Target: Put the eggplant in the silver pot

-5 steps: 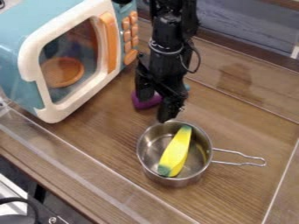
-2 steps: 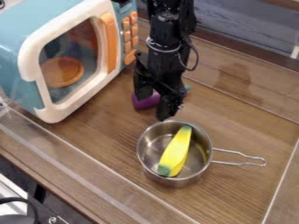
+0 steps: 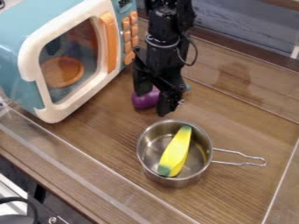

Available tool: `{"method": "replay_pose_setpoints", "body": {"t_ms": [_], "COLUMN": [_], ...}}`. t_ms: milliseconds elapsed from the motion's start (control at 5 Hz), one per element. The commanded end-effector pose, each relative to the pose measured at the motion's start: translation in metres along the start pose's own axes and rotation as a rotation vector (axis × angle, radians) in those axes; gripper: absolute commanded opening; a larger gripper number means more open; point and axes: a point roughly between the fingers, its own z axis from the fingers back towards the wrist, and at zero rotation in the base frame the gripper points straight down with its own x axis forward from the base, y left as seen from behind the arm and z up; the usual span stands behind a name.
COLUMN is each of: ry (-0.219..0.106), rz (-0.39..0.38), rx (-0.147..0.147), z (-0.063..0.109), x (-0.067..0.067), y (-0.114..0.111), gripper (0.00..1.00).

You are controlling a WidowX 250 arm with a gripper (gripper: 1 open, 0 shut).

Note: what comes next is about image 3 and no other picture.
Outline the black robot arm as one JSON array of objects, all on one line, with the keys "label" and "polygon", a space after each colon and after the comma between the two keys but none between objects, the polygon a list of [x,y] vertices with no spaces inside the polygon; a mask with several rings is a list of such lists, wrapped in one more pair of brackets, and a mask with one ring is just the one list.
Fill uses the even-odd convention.
[{"label": "black robot arm", "polygon": [[145,0],[149,16],[146,48],[136,46],[134,88],[138,96],[161,90],[157,113],[174,112],[187,91],[183,67],[191,67],[199,50],[189,30],[197,18],[193,0]]}]

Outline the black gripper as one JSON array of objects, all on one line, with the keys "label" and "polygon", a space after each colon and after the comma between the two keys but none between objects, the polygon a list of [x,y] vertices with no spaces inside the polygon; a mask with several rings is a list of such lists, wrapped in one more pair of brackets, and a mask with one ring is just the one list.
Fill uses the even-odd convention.
[{"label": "black gripper", "polygon": [[157,113],[166,116],[185,103],[182,70],[187,65],[189,40],[178,38],[171,43],[155,38],[146,40],[146,48],[135,47],[134,89],[138,96],[149,94],[154,87],[159,94]]}]

